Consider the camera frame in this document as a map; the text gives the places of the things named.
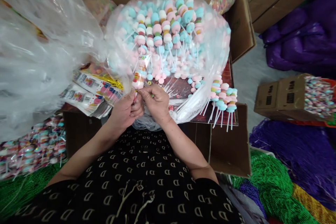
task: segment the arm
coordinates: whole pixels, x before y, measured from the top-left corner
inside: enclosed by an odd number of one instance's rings
[[[47,186],[62,180],[77,179],[99,155],[115,144],[126,128],[144,113],[141,95],[137,96],[133,105],[134,97],[135,92],[132,90],[131,93],[119,100],[107,122],[89,142],[69,159]]]
[[[215,172],[203,157],[201,151],[178,127],[168,111],[169,96],[158,85],[151,85],[139,91],[148,110],[167,135],[168,141],[176,156],[188,167],[191,176],[208,178],[218,184]]]
[[[182,132],[176,122],[170,117],[168,123],[162,123],[160,126],[166,133],[176,156],[186,164],[191,176],[195,180],[198,178],[208,178],[218,184],[216,174],[212,167],[205,160],[203,154],[194,142]]]

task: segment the drawstring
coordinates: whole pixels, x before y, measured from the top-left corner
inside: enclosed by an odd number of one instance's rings
[[[126,190],[127,190],[127,186],[128,186],[128,182],[129,182],[129,180],[126,182],[126,187],[125,187],[125,192],[126,192]],[[119,209],[118,209],[118,212],[117,212],[117,218],[118,218],[118,216],[119,216],[119,214],[120,214],[120,211],[121,211],[121,208],[123,207],[123,204],[124,204],[124,202],[126,201],[126,199],[128,198],[128,196],[129,195],[131,195],[131,193],[134,191],[134,188],[135,187],[137,187],[139,184],[138,184],[138,182],[133,186],[133,189],[132,189],[132,191],[130,191],[126,196],[125,196],[125,193],[124,193],[124,195],[122,196],[122,202],[121,202],[121,204],[120,204],[120,207],[119,207]]]
[[[121,211],[121,208],[123,207],[124,202],[127,200],[128,196],[131,195],[131,193],[134,191],[134,188],[135,188],[135,187],[138,187],[138,190],[139,190],[139,191],[143,189],[143,187],[142,187],[141,185],[139,185],[139,182],[137,181],[136,184],[133,186],[132,190],[125,196],[125,192],[126,192],[126,190],[127,190],[127,186],[128,186],[128,182],[129,182],[129,181],[130,181],[130,180],[128,180],[128,181],[126,182],[126,187],[125,187],[124,195],[122,196],[123,199],[122,199],[122,202],[121,202],[121,204],[120,204],[120,206],[119,206],[117,215],[116,215],[116,216],[112,216],[111,221],[110,221],[110,224],[113,224],[113,221],[115,220],[115,218],[118,218],[118,216],[119,216],[119,214],[120,214],[120,211]],[[154,200],[154,198],[155,198],[155,195],[154,195],[154,194],[151,195],[151,196],[150,196],[150,199],[147,200],[147,201],[145,202],[145,204],[140,208],[138,214],[136,215],[134,224],[136,224],[136,223],[138,222],[138,219],[139,219],[139,216],[140,216],[141,211],[147,206],[148,203],[152,203],[153,200]],[[127,224],[127,222],[128,222],[128,218],[127,218],[127,214],[125,214],[125,224]]]
[[[153,194],[153,195],[151,195],[150,196],[150,200],[147,200],[146,201],[146,203],[140,208],[140,210],[139,210],[139,212],[138,212],[138,214],[136,215],[136,218],[135,218],[135,222],[134,222],[134,224],[137,224],[137,222],[138,222],[138,218],[139,218],[139,215],[140,215],[140,213],[141,213],[141,211],[147,206],[147,204],[148,203],[152,203],[153,202],[153,200],[154,200],[154,197],[155,197],[155,195]]]

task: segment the person's right hand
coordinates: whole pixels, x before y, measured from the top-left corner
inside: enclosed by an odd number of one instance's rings
[[[143,100],[145,101],[150,114],[155,121],[162,125],[169,122],[172,118],[169,115],[169,95],[157,84],[140,89]]]

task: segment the floor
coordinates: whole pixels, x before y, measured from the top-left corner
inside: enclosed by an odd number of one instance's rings
[[[263,41],[255,34],[257,45],[245,56],[233,64],[234,86],[238,89],[238,101],[247,104],[247,128],[251,133],[265,117],[254,113],[254,101],[257,87],[261,83],[277,81],[281,78],[297,75],[295,71],[280,71],[266,64],[266,50]]]

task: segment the black patterned clothing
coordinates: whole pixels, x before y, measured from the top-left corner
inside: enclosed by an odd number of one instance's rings
[[[8,223],[244,223],[218,184],[196,181],[163,131],[128,128],[77,179],[45,188]]]

